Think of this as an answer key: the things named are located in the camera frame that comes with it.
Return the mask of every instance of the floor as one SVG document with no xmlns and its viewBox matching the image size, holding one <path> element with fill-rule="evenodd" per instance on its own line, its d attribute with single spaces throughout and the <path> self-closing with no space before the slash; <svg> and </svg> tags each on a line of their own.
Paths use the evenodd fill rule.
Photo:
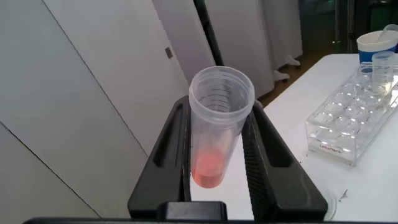
<svg viewBox="0 0 398 224">
<path fill-rule="evenodd" d="M 270 93 L 259 98 L 264 107 L 276 99 L 322 57 L 339 52 L 337 46 L 333 44 L 335 35 L 334 19 L 334 12 L 315 16 L 302 16 L 300 18 L 303 55 L 298 60 L 301 66 L 296 68 L 292 65 L 286 65 L 279 69 L 280 72 L 289 74 L 290 79 L 286 83 L 282 81 L 275 82 L 275 88 Z"/>
</svg>

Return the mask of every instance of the plastic beaker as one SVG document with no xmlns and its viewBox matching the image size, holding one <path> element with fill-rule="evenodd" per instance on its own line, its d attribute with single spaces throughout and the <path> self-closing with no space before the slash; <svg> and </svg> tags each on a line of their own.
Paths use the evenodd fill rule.
<svg viewBox="0 0 398 224">
<path fill-rule="evenodd" d="M 373 91 L 386 95 L 391 89 L 392 71 L 394 69 L 395 53 L 379 52 L 372 56 L 373 74 L 371 77 Z"/>
<path fill-rule="evenodd" d="M 222 66 L 195 75 L 189 88 L 191 172 L 201 187 L 223 180 L 238 136 L 254 104 L 254 87 L 242 72 Z"/>
</svg>

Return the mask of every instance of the white table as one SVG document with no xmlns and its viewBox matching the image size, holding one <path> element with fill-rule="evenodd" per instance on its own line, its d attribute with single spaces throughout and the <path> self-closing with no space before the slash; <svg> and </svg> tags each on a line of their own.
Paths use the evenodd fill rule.
<svg viewBox="0 0 398 224">
<path fill-rule="evenodd" d="M 315 185 L 336 197 L 333 220 L 398 221 L 398 113 L 391 115 L 356 167 L 308 153 L 305 120 L 358 66 L 356 54 L 323 57 L 264 111 Z M 229 219 L 253 219 L 241 139 L 218 187 L 191 185 L 192 200 L 221 200 Z M 339 201 L 345 191 L 346 198 Z"/>
</svg>

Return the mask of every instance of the door hinge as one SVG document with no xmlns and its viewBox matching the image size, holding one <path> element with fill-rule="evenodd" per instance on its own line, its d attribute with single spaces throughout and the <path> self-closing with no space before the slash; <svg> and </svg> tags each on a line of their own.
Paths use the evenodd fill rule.
<svg viewBox="0 0 398 224">
<path fill-rule="evenodd" d="M 170 47 L 167 47 L 164 50 L 166 51 L 166 54 L 167 54 L 168 58 L 172 58 L 173 57 L 173 53 L 172 53 L 172 50 L 170 49 Z"/>
</svg>

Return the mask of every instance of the red liquid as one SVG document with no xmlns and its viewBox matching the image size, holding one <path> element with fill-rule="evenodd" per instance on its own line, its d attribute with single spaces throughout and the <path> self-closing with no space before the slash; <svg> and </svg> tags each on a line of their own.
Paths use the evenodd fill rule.
<svg viewBox="0 0 398 224">
<path fill-rule="evenodd" d="M 204 188 L 217 187 L 223 180 L 225 156 L 217 149 L 199 150 L 195 165 L 192 167 L 192 178 Z"/>
</svg>

